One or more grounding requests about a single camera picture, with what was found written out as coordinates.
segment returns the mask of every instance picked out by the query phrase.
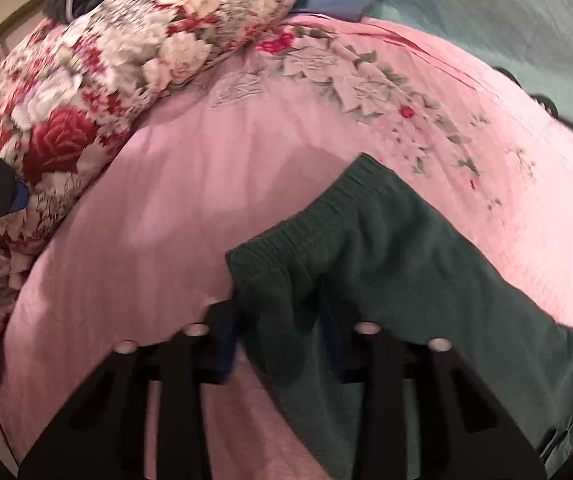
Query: rolled floral comforter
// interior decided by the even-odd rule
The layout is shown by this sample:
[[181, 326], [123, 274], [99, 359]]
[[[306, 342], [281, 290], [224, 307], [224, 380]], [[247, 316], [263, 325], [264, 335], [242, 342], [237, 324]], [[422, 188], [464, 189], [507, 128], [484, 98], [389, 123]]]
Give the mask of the rolled floral comforter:
[[35, 257], [164, 92], [281, 19], [295, 0], [106, 0], [44, 20], [0, 63], [0, 158], [31, 190], [0, 218], [0, 335]]

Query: pink floral sheet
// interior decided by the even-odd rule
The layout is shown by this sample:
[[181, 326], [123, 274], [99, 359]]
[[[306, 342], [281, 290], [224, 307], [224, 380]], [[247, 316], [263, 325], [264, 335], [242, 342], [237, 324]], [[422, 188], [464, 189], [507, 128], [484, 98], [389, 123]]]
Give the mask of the pink floral sheet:
[[[4, 343], [0, 415], [17, 454], [116, 342], [161, 341], [229, 298], [226, 251], [361, 152], [573, 326], [573, 133], [444, 40], [292, 18], [157, 104], [38, 259]], [[203, 390], [214, 478], [326, 478], [261, 379], [240, 351], [231, 381]]]
[[295, 0], [106, 0], [44, 20], [0, 63], [0, 158], [30, 187], [0, 218], [0, 336], [34, 257], [163, 92], [232, 54]]

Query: metal screw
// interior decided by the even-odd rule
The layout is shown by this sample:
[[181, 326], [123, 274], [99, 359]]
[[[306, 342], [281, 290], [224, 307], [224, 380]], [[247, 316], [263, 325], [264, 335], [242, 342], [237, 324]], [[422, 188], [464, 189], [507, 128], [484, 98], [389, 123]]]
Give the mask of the metal screw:
[[129, 355], [135, 352], [139, 348], [139, 345], [135, 341], [130, 341], [125, 339], [116, 344], [113, 350], [118, 354]]
[[189, 337], [201, 337], [208, 334], [210, 329], [208, 325], [204, 323], [191, 323], [190, 325], [186, 325], [182, 330]]
[[448, 352], [451, 348], [453, 348], [453, 344], [448, 341], [448, 339], [444, 339], [443, 337], [438, 337], [435, 339], [431, 339], [428, 342], [428, 347], [433, 352]]
[[362, 321], [356, 324], [355, 331], [362, 335], [375, 335], [381, 332], [381, 326], [371, 321]]

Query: teal fabric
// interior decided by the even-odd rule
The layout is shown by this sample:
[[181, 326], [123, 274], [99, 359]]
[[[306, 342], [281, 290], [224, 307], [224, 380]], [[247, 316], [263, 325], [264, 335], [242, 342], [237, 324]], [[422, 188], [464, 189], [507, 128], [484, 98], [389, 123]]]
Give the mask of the teal fabric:
[[[506, 283], [438, 211], [370, 156], [361, 155], [303, 212], [227, 258], [247, 354], [332, 478], [351, 476], [362, 390], [333, 373], [320, 296], [342, 298], [397, 338], [453, 341], [533, 447], [551, 454], [549, 473], [573, 449], [573, 329]], [[416, 478], [417, 414], [406, 405], [409, 473]]]
[[460, 46], [544, 94], [573, 129], [573, 0], [377, 0], [374, 18]]

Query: dark green pants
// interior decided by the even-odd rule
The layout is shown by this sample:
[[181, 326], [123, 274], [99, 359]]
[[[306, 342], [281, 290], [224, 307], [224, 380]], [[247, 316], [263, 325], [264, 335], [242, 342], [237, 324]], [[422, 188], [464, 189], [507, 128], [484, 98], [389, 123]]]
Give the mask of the dark green pants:
[[[397, 338], [453, 341], [533, 447], [550, 455], [549, 474], [573, 449], [573, 329], [506, 283], [371, 157], [361, 155], [303, 212], [231, 251], [228, 263], [249, 358], [333, 478], [351, 475], [362, 390], [332, 371], [317, 315], [321, 283]], [[408, 410], [415, 478], [416, 415]]]

